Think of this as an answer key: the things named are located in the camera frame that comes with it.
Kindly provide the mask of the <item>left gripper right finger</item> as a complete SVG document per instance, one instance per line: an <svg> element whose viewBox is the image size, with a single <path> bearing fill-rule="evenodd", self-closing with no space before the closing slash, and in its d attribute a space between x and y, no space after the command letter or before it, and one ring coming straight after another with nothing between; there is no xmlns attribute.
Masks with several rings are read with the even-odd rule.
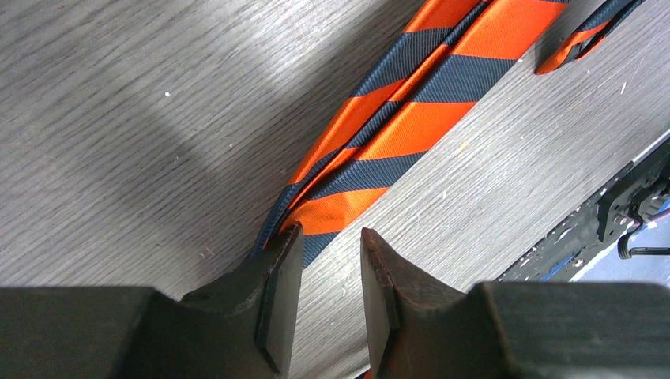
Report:
<svg viewBox="0 0 670 379"><path fill-rule="evenodd" d="M481 282L456 290L361 232L370 378L666 378L669 290Z"/></svg>

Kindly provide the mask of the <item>orange navy striped tie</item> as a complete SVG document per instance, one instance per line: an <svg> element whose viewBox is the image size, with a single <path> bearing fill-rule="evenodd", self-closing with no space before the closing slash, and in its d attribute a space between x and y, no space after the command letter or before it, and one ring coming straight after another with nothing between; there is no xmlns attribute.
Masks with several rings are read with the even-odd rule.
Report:
<svg viewBox="0 0 670 379"><path fill-rule="evenodd" d="M559 19L566 1L426 1L280 192L251 248L298 224L309 265L449 132Z"/></svg>

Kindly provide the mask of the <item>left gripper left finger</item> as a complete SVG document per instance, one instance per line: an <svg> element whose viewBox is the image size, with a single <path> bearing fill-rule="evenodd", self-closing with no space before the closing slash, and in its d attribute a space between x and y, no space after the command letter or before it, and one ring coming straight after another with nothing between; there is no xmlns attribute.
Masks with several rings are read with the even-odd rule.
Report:
<svg viewBox="0 0 670 379"><path fill-rule="evenodd" d="M303 230L175 300L151 287L4 287L4 378L286 378Z"/></svg>

